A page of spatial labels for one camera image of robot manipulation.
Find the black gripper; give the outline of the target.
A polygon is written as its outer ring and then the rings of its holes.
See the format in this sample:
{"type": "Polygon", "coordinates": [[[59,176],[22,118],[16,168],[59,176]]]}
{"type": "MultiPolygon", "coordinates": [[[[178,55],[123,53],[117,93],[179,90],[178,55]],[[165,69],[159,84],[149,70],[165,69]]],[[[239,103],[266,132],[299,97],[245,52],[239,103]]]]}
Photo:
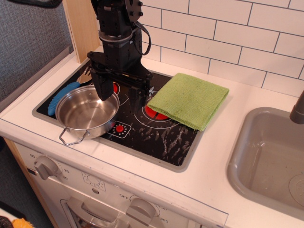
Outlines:
{"type": "Polygon", "coordinates": [[[114,82],[129,88],[130,112],[136,114],[146,105],[152,74],[142,64],[142,34],[111,37],[101,33],[103,52],[89,52],[91,77],[102,101],[114,93],[114,82]]]}

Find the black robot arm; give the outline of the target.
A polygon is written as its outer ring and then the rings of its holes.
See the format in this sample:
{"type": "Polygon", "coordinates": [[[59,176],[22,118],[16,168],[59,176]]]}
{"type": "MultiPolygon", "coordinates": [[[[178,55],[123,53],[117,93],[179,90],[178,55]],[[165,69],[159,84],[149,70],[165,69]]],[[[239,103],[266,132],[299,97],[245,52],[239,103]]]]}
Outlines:
{"type": "Polygon", "coordinates": [[[114,93],[114,83],[127,87],[130,112],[136,114],[153,92],[153,75],[141,63],[151,49],[150,45],[146,51],[142,49],[142,33],[148,34],[138,21],[143,16],[143,4],[140,0],[93,0],[91,3],[103,44],[103,52],[87,54],[97,94],[105,101],[114,93]]]}

